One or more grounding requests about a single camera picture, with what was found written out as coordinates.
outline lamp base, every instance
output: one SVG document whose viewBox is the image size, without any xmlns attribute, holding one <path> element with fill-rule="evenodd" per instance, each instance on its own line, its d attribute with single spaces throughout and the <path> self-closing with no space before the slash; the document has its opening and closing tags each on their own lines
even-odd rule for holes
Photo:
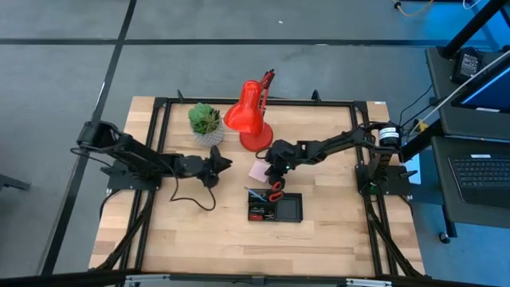
<svg viewBox="0 0 510 287">
<path fill-rule="evenodd" d="M 242 132 L 239 134 L 241 144 L 249 151 L 260 151 L 271 145 L 273 141 L 273 130 L 271 126 L 264 123 L 264 129 L 260 135 Z"/>
</svg>

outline red desk lamp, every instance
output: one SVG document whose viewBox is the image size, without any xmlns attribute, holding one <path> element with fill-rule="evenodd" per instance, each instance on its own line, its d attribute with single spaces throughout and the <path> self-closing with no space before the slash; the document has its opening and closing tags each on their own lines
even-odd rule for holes
<svg viewBox="0 0 510 287">
<path fill-rule="evenodd" d="M 225 115 L 225 124 L 239 132 L 241 144 L 249 151 L 260 151 L 273 141 L 273 130 L 264 122 L 265 102 L 274 69 L 266 72 L 260 82 L 249 80 L 242 86 L 239 102 Z"/>
</svg>

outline monitor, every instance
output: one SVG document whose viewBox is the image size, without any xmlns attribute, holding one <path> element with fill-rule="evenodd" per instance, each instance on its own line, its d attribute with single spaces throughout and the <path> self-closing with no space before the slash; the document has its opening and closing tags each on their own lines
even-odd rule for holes
<svg viewBox="0 0 510 287">
<path fill-rule="evenodd" d="M 452 104 L 482 112 L 510 113 L 510 63 L 502 61 L 479 78 Z"/>
</svg>

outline scissors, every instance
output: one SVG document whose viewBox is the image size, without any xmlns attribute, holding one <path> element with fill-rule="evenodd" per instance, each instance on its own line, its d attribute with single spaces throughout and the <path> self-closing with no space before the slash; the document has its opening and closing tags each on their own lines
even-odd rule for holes
<svg viewBox="0 0 510 287">
<path fill-rule="evenodd" d="M 277 202 L 284 197 L 284 192 L 281 190 L 281 183 L 273 184 L 270 192 L 266 192 L 269 202 Z"/>
</svg>

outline potted plant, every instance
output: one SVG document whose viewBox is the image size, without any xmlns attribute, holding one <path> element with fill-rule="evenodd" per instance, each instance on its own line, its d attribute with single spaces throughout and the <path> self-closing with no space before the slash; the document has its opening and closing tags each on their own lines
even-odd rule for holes
<svg viewBox="0 0 510 287">
<path fill-rule="evenodd" d="M 225 135 L 220 111 L 208 104 L 198 103 L 189 112 L 190 126 L 194 138 L 204 147 L 219 144 Z"/>
</svg>

